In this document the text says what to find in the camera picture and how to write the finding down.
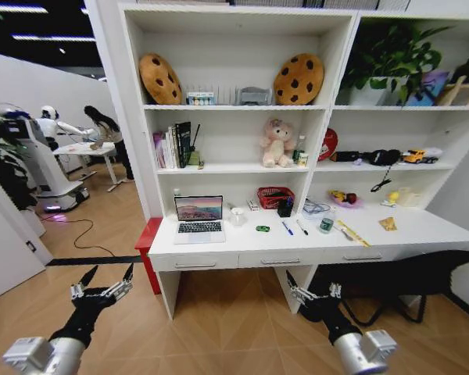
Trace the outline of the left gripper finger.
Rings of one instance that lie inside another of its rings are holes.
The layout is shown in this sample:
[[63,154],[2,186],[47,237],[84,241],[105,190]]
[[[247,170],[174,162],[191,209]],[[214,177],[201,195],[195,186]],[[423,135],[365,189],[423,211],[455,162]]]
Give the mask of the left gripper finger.
[[98,265],[93,266],[76,284],[72,284],[70,286],[72,300],[98,296],[96,291],[88,288],[88,285],[96,274],[97,269]]
[[133,279],[133,271],[134,271],[134,264],[130,264],[127,268],[127,271],[124,274],[122,281],[114,284],[108,291],[108,297],[114,298],[116,301],[122,299],[133,287],[132,279]]

